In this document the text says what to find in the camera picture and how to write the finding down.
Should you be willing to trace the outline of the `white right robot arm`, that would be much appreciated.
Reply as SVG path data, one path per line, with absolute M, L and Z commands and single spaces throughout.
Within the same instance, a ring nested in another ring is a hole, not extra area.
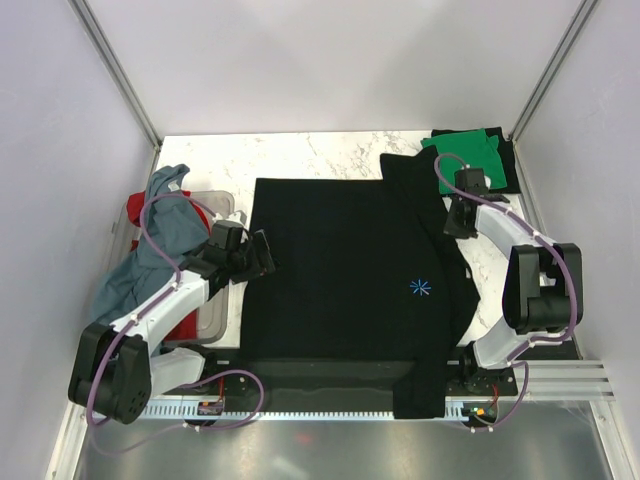
M 444 233 L 458 240 L 488 238 L 508 260 L 502 316 L 466 348 L 458 381 L 467 392 L 483 392 L 494 371 L 515 365 L 526 350 L 556 346 L 573 336 L 584 313 L 581 249 L 536 231 L 501 196 L 477 204 L 453 196 Z

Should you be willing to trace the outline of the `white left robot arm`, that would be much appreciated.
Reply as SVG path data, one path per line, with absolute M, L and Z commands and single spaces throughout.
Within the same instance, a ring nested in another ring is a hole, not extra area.
M 140 306 L 108 324 L 94 322 L 80 336 L 68 398 L 107 419 L 130 424 L 148 402 L 166 392 L 192 387 L 208 393 L 219 369 L 190 347 L 157 354 L 165 337 L 191 312 L 229 284 L 276 270 L 263 230 L 249 233 L 224 222 L 188 255 L 178 271 Z

